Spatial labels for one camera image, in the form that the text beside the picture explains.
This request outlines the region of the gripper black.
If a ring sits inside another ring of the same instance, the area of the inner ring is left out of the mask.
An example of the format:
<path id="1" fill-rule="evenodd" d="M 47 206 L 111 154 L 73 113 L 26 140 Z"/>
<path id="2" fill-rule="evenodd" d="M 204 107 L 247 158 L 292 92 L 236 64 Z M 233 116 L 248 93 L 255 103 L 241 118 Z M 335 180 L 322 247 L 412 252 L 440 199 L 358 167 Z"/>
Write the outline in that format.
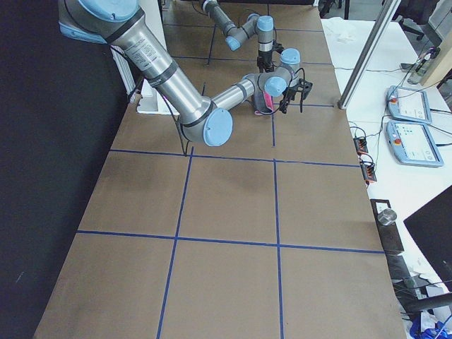
<path id="1" fill-rule="evenodd" d="M 295 95 L 297 93 L 300 93 L 299 111 L 302 113 L 304 110 L 304 101 L 311 92 L 312 87 L 313 83 L 303 79 L 299 79 L 298 84 L 289 87 L 287 89 L 287 92 L 283 95 L 279 104 L 279 110 L 283 114 L 286 114 L 287 108 L 290 105 L 291 101 L 295 99 Z"/>
<path id="2" fill-rule="evenodd" d="M 260 71 L 273 71 L 275 69 L 272 52 L 259 52 L 256 63 Z"/>

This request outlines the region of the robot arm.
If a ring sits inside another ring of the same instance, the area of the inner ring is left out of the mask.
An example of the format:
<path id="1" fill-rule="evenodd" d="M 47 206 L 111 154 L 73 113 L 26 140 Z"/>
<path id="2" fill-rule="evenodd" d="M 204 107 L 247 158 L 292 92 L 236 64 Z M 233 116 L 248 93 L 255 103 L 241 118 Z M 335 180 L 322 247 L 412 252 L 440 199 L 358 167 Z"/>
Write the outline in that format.
<path id="1" fill-rule="evenodd" d="M 137 1 L 59 1 L 59 27 L 71 39 L 121 48 L 150 86 L 168 100 L 169 109 L 178 112 L 174 122 L 180 139 L 217 147 L 232 134 L 233 107 L 251 98 L 262 115 L 286 113 L 296 95 L 306 99 L 312 84 L 298 74 L 302 71 L 299 51 L 277 43 L 271 16 L 252 13 L 242 26 L 236 26 L 218 2 L 201 1 L 200 5 L 222 30 L 232 51 L 258 38 L 259 72 L 246 75 L 213 98 L 195 89 L 146 25 Z"/>
<path id="2" fill-rule="evenodd" d="M 257 36 L 257 66 L 261 73 L 274 71 L 273 51 L 275 50 L 274 22 L 271 16 L 251 13 L 243 25 L 237 26 L 222 10 L 217 1 L 199 1 L 203 12 L 222 30 L 225 42 L 232 51 L 237 51 L 245 42 Z"/>

